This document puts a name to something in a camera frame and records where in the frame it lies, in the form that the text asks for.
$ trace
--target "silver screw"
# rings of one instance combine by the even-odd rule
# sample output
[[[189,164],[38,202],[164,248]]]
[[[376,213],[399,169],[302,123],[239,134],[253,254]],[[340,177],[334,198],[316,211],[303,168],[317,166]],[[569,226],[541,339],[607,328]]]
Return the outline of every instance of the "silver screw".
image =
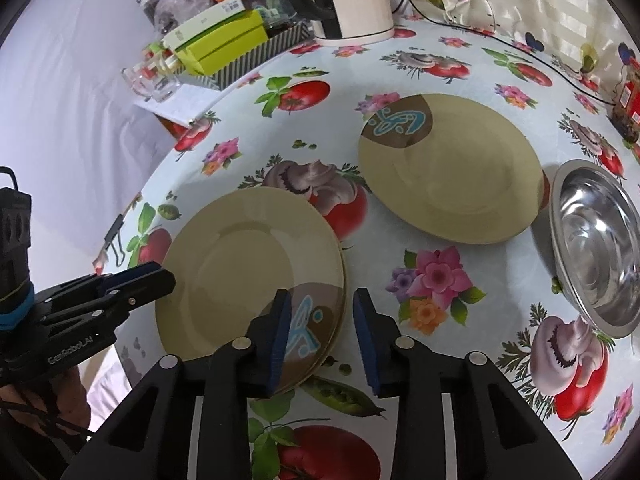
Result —
[[[409,336],[401,335],[398,339],[396,339],[396,346],[398,348],[403,348],[404,350],[408,350],[409,348],[413,348],[415,345],[415,341]]]
[[[175,355],[165,355],[160,359],[160,367],[165,370],[171,370],[178,364],[178,358]]]
[[[487,358],[482,352],[471,352],[469,360],[476,366],[482,366],[486,364]]]
[[[238,337],[233,340],[231,346],[236,350],[246,350],[251,346],[251,340],[248,337]]]

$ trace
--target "bowl rim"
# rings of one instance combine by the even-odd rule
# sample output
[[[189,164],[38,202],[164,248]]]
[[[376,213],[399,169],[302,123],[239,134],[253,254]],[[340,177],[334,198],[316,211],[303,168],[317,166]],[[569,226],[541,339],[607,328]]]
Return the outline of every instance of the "bowl rim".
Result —
[[[560,215],[560,194],[564,181],[569,176],[569,174],[571,174],[575,170],[588,170],[592,173],[596,173],[601,179],[605,180],[610,186],[617,190],[617,192],[620,194],[620,197],[625,202],[627,208],[631,211],[636,225],[639,226],[640,215],[638,214],[636,206],[631,201],[631,197],[623,189],[623,187],[620,186],[620,184],[606,170],[604,170],[597,164],[593,164],[588,160],[573,159],[565,162],[558,168],[558,171],[556,172],[554,180],[551,184],[551,199],[549,204],[551,236],[553,238],[553,242],[558,248],[558,253],[560,254],[560,259],[558,260],[558,258],[556,258],[556,265],[561,267],[562,273],[569,278],[568,283],[566,283],[565,286],[568,285],[571,287],[572,296],[576,298],[578,302],[578,305],[575,306],[577,307],[580,314],[586,317],[591,325],[596,327],[598,330],[601,330],[606,335],[612,338],[620,339],[631,334],[636,329],[638,324],[640,324],[640,309],[638,310],[638,312],[636,312],[633,320],[625,325],[616,326],[608,323],[595,311],[595,309],[586,299],[584,288],[582,287],[582,283],[578,279],[575,269],[573,268],[573,266],[567,264],[570,261],[569,251],[564,238],[560,235],[560,233],[562,232],[562,219]]]

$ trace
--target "metal bowl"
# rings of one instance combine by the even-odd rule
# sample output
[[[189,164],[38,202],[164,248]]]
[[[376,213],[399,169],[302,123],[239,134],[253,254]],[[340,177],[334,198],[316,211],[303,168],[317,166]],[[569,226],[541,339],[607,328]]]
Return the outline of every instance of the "metal bowl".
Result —
[[[570,160],[551,186],[551,235],[566,298],[597,329],[625,337],[640,322],[640,217],[606,170]]]

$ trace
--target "green box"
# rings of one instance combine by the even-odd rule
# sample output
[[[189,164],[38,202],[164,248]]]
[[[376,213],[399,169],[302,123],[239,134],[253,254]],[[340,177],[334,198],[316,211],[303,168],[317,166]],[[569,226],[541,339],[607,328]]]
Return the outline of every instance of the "green box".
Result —
[[[260,13],[245,10],[197,35],[175,55],[192,75],[212,75],[267,40]]]

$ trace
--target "plastic bag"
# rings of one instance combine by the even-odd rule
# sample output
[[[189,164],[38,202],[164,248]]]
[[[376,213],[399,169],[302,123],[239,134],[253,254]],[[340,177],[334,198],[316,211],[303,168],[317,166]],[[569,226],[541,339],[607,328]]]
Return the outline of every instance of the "plastic bag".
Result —
[[[156,6],[156,32],[167,34],[212,5],[213,0],[160,0]]]

